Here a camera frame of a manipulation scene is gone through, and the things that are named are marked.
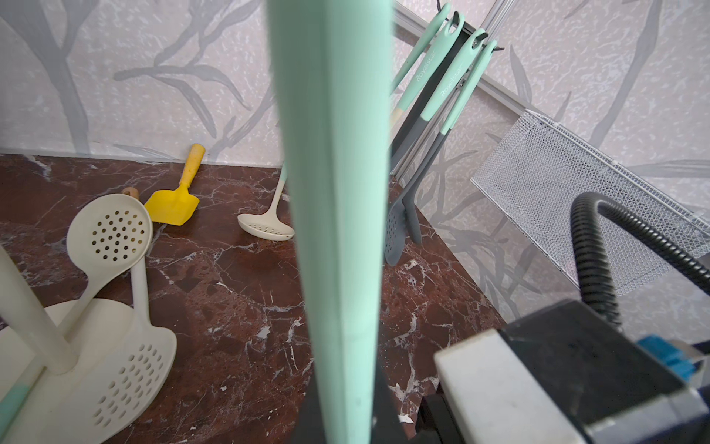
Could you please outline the large cream skimmer green handle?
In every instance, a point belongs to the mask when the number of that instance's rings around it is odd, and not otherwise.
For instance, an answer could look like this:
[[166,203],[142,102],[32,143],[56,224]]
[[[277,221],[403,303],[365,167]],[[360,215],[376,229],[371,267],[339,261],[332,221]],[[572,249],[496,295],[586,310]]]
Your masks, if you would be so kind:
[[412,76],[409,85],[401,94],[397,105],[390,115],[390,129],[394,129],[397,122],[407,111],[416,98],[417,94],[423,90],[427,81],[431,78],[438,66],[441,64],[450,48],[458,39],[463,29],[465,18],[460,12],[455,11],[451,20],[446,20],[435,38],[427,46],[427,52],[423,61],[418,66]]

